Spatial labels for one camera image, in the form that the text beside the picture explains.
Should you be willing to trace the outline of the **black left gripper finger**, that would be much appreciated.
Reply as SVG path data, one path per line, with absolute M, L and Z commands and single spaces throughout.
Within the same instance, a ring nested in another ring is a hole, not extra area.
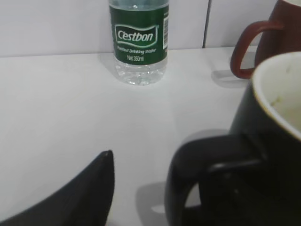
M 2 226 L 104 226 L 115 188 L 114 155 L 101 152 L 74 179 Z

